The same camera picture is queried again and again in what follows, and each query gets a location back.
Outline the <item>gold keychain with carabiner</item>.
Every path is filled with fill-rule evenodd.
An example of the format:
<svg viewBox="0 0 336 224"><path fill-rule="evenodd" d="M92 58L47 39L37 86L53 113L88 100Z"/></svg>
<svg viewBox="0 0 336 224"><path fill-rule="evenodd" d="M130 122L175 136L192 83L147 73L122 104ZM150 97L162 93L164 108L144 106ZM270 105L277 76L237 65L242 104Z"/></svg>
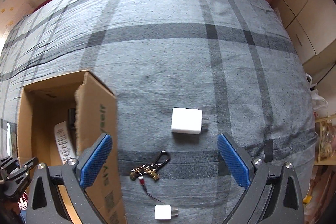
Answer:
<svg viewBox="0 0 336 224"><path fill-rule="evenodd" d="M132 169L129 174L129 177L132 181L139 181L141 188L150 199L162 204L164 204L163 201L157 199L148 192L144 177L149 176L154 180L154 182L157 182L160 179L158 174L159 170L162 169L170 161L170 159L170 154L163 150L158 154L153 163L140 165L137 168Z"/></svg>

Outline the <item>brown cardboard box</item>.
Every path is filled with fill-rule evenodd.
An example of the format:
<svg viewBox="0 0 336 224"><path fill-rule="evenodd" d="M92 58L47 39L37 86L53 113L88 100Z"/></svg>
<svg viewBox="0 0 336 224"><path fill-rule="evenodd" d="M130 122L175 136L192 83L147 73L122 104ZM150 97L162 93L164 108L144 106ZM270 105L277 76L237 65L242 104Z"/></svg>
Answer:
<svg viewBox="0 0 336 224"><path fill-rule="evenodd" d="M126 223L117 164L117 99L90 71L68 73L26 85L18 116L18 157L48 166L62 164L54 127L66 122L79 157L98 137L112 137L112 151L93 185L86 189L107 223Z"/></svg>

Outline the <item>small white charger plug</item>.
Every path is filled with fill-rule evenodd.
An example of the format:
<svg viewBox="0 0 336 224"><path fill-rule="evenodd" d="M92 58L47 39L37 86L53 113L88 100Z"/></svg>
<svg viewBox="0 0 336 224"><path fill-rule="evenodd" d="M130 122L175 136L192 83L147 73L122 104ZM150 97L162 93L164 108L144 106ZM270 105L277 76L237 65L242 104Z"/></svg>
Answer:
<svg viewBox="0 0 336 224"><path fill-rule="evenodd" d="M156 220L171 220L172 217L177 216L179 216L179 210L170 205L155 205L154 207L154 219Z"/></svg>

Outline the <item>large white charger plug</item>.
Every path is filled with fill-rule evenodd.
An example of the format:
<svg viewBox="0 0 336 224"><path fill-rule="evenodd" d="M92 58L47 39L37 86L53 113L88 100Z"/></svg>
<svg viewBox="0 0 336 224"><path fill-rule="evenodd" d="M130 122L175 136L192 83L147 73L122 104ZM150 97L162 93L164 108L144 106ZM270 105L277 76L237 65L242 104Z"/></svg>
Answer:
<svg viewBox="0 0 336 224"><path fill-rule="evenodd" d="M171 116L171 132L177 134L198 135L208 130L208 119L200 109L175 107Z"/></svg>

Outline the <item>white remote control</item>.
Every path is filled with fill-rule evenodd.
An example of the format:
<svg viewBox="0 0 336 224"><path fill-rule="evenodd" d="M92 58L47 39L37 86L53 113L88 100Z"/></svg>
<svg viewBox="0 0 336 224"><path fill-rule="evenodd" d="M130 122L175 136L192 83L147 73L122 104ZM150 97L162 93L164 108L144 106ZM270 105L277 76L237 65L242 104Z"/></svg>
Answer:
<svg viewBox="0 0 336 224"><path fill-rule="evenodd" d="M76 158L76 152L66 122L55 125L54 135L62 163L65 164L69 159Z"/></svg>

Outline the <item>white plastic bag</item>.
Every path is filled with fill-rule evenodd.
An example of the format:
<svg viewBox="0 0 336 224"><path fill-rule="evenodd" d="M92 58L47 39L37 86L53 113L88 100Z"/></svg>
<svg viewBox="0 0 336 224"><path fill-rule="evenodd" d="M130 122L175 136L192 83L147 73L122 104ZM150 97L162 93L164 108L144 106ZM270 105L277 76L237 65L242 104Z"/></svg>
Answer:
<svg viewBox="0 0 336 224"><path fill-rule="evenodd" d="M329 103L325 98L319 95L318 89L316 88L317 85L313 83L313 78L311 77L310 74L306 73L306 79L309 84L309 91L310 91L310 96L313 104L313 113L314 117L318 118L319 117L319 111L323 109L327 109L329 106Z"/></svg>

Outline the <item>grey plaid bed sheet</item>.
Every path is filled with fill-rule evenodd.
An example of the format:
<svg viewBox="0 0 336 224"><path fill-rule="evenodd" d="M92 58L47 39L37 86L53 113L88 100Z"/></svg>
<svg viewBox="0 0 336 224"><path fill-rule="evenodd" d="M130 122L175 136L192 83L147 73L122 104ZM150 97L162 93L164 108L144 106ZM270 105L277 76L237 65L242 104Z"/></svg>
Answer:
<svg viewBox="0 0 336 224"><path fill-rule="evenodd" d="M217 149L227 133L251 156L292 162L306 194L314 162L309 85L266 0L52 0L25 16L1 54L1 154L17 128L26 84L82 69L115 91L118 166L126 219L154 223L130 171L170 161L148 192L180 211L173 223L222 223L242 194ZM200 109L209 127L171 132L175 107Z"/></svg>

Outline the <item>beige cabinet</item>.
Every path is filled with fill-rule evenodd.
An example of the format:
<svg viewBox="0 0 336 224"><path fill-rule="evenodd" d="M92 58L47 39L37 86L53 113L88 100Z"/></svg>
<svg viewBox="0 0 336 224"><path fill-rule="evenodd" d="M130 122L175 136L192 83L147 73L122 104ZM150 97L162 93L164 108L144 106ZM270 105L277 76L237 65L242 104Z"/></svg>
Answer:
<svg viewBox="0 0 336 224"><path fill-rule="evenodd" d="M334 0L273 0L306 73L321 84L335 76Z"/></svg>

